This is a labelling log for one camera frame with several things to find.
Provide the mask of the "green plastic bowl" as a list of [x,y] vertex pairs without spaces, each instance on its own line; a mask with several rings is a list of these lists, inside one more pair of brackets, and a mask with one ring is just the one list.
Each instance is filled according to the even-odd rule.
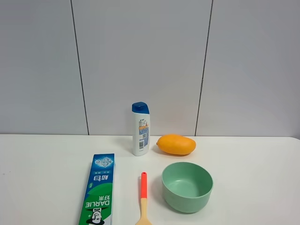
[[162,195],[166,203],[181,213],[196,213],[209,201],[212,176],[201,166],[190,162],[168,165],[161,175]]

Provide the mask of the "white blue-capped shampoo bottle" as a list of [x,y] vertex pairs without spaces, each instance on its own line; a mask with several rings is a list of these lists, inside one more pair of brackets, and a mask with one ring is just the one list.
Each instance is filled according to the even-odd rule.
[[150,112],[146,103],[132,104],[133,113],[133,154],[145,155],[150,142]]

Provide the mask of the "yellow mango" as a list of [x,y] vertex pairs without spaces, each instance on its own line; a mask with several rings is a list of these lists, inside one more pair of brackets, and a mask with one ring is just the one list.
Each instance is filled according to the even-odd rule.
[[161,151],[172,155],[188,155],[196,148],[193,139],[175,134],[160,137],[156,145]]

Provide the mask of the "green Darlie toothpaste box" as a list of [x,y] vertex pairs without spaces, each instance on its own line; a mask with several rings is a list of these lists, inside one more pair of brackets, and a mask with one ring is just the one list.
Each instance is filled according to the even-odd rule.
[[80,225],[111,225],[114,154],[95,154],[91,163]]

